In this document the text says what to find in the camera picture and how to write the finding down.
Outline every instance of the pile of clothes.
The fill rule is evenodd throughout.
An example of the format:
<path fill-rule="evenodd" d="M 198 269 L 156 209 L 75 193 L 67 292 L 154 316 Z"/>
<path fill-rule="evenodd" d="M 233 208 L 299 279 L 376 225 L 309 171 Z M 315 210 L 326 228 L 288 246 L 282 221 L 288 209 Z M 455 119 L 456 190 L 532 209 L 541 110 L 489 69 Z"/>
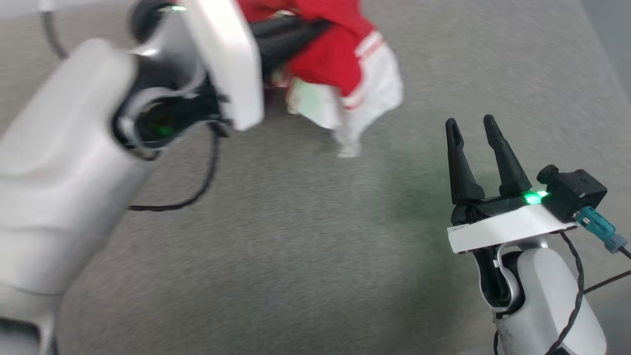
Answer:
<path fill-rule="evenodd" d="M 394 53 L 362 15 L 360 0 L 239 0 L 249 22 L 272 16 L 325 19 L 332 27 L 278 73 L 288 111 L 331 129 L 340 157 L 360 155 L 362 133 L 403 101 Z"/>

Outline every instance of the blue cable connector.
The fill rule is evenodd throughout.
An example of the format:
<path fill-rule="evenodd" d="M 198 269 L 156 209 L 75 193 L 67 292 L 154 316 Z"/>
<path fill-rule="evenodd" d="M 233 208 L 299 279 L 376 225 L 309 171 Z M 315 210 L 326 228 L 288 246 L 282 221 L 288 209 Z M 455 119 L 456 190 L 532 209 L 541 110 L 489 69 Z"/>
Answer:
<path fill-rule="evenodd" d="M 611 254 L 618 253 L 620 248 L 627 245 L 627 240 L 616 234 L 616 227 L 591 207 L 584 207 L 578 211 L 575 220 L 602 240 L 604 247 Z"/>

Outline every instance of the gray surface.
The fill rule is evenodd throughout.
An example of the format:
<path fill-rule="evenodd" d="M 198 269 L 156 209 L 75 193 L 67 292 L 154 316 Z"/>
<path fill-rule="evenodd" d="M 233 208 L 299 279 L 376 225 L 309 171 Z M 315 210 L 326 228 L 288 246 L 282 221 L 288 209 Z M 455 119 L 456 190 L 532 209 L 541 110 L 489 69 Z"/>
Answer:
<path fill-rule="evenodd" d="M 620 83 L 631 97 L 631 1 L 582 0 Z"/>
<path fill-rule="evenodd" d="M 223 145 L 198 205 L 128 214 L 64 303 L 63 354 L 457 354 L 493 326 L 470 256 L 453 255 L 444 122 L 459 120 L 478 181 L 499 178 L 492 113 L 531 178 L 585 168 L 612 191 L 602 211 L 631 236 L 629 108 L 577 0 L 366 0 L 401 61 L 406 102 L 338 160 L 329 133 L 270 109 Z M 66 44 L 129 45 L 124 6 L 62 14 Z M 54 67 L 34 16 L 0 21 L 0 125 Z M 178 144 L 138 198 L 194 191 L 206 132 Z M 624 271 L 573 233 L 587 284 Z M 554 243 L 567 256 L 566 248 Z M 589 300 L 611 354 L 631 346 L 628 280 Z"/>

